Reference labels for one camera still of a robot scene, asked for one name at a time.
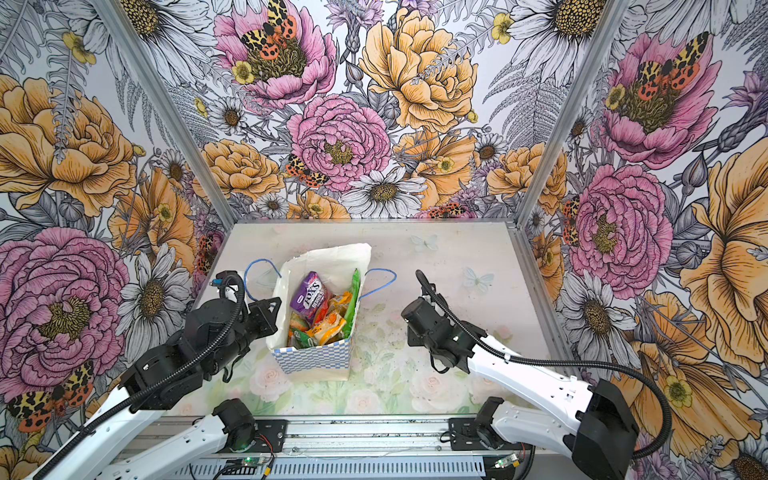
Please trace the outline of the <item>green Lays chips bag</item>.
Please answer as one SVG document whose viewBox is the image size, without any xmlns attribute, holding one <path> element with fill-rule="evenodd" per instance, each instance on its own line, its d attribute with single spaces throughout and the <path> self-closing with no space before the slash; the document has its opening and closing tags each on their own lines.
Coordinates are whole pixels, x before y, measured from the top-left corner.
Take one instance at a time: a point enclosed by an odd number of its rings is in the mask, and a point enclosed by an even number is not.
<svg viewBox="0 0 768 480">
<path fill-rule="evenodd" d="M 345 325 L 342 327 L 342 336 L 344 339 L 348 339 L 354 327 L 354 319 L 356 316 L 356 308 L 358 306 L 360 289 L 362 282 L 362 273 L 359 269 L 356 269 L 352 276 L 351 287 L 349 293 L 351 294 L 351 300 L 348 304 L 347 310 L 344 315 Z"/>
</svg>

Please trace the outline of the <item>yellow mango candy bag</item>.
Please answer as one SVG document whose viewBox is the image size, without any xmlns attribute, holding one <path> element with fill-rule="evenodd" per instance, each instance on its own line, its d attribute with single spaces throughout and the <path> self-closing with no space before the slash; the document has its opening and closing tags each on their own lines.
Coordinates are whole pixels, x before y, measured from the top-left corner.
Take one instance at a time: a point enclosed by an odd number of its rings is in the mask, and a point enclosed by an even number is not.
<svg viewBox="0 0 768 480">
<path fill-rule="evenodd" d="M 346 316 L 346 312 L 352 303 L 353 293 L 351 291 L 345 291 L 341 295 L 332 297 L 329 300 L 328 315 L 338 314 L 341 317 Z"/>
</svg>

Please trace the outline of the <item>purple candy bag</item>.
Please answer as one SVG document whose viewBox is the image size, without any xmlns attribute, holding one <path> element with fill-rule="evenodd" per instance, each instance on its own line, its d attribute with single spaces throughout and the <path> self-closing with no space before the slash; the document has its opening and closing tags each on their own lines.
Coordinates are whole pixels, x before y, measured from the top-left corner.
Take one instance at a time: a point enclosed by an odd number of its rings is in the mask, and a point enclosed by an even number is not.
<svg viewBox="0 0 768 480">
<path fill-rule="evenodd" d="M 330 290 L 317 272 L 310 271 L 300 282 L 291 299 L 290 307 L 310 324 L 313 324 L 315 312 L 326 298 L 330 300 Z"/>
</svg>

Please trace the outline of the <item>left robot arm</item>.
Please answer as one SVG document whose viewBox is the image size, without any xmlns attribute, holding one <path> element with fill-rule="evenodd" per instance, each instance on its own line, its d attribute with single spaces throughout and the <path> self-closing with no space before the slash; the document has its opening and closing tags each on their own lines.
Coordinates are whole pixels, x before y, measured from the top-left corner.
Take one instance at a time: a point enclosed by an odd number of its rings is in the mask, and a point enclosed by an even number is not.
<svg viewBox="0 0 768 480">
<path fill-rule="evenodd" d="M 282 301 L 248 298 L 236 271 L 212 281 L 218 296 L 191 310 L 181 330 L 122 375 L 93 417 L 29 479 L 95 479 L 148 425 L 277 332 Z"/>
</svg>

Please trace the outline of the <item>green rainbow snack bag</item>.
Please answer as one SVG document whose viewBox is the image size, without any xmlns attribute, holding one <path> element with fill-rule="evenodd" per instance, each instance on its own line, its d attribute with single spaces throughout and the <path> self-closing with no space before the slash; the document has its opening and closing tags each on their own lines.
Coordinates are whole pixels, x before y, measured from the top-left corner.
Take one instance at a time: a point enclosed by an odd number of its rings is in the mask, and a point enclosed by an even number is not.
<svg viewBox="0 0 768 480">
<path fill-rule="evenodd" d="M 305 331 L 292 329 L 289 333 L 288 346 L 297 350 L 314 348 L 315 339 Z"/>
</svg>

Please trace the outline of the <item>small red orange packet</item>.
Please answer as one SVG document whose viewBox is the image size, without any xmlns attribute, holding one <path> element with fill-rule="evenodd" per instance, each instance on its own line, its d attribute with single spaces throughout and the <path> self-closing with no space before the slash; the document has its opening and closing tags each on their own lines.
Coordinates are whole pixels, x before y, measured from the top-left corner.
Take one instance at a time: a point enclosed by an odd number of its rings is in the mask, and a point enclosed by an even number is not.
<svg viewBox="0 0 768 480">
<path fill-rule="evenodd" d="M 328 315 L 330 309 L 330 300 L 326 298 L 321 305 L 317 308 L 313 319 L 313 325 L 319 325 Z"/>
</svg>

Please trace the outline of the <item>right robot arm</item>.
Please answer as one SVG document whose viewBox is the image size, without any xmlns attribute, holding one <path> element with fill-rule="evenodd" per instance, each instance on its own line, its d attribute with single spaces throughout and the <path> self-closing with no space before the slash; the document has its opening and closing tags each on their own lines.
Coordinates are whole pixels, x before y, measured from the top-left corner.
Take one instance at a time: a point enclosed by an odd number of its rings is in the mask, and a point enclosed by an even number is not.
<svg viewBox="0 0 768 480">
<path fill-rule="evenodd" d="M 536 407 L 529 412 L 499 398 L 487 400 L 476 419 L 489 448 L 528 444 L 570 458 L 591 479 L 626 476 L 639 427 L 615 385 L 605 380 L 591 385 L 525 365 L 485 330 L 449 320 L 424 298 L 408 304 L 401 316 L 409 345 L 423 346 L 444 367 L 490 380 Z"/>
</svg>

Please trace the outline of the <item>orange biscuit packet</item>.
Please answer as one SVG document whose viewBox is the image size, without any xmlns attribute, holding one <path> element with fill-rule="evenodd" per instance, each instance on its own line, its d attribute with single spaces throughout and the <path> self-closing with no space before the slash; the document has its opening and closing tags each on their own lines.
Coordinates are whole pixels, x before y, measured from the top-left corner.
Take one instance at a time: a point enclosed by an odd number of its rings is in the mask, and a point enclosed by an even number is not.
<svg viewBox="0 0 768 480">
<path fill-rule="evenodd" d="M 315 324 L 307 332 L 307 335 L 316 345 L 326 345 L 342 332 L 346 323 L 347 321 L 344 316 L 334 311 L 327 314 L 322 320 Z"/>
</svg>

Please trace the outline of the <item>checkered paper bag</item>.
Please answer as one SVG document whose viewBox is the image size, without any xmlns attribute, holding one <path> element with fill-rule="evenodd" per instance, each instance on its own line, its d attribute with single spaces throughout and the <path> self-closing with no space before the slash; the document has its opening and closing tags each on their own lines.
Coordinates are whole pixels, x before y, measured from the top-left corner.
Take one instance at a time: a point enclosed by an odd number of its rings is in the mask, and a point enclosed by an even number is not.
<svg viewBox="0 0 768 480">
<path fill-rule="evenodd" d="M 266 345 L 283 373 L 294 383 L 345 381 L 351 371 L 355 328 L 373 249 L 355 243 L 316 249 L 296 256 L 281 267 L 266 258 L 247 265 L 270 266 L 276 274 L 273 295 L 281 300 Z"/>
</svg>

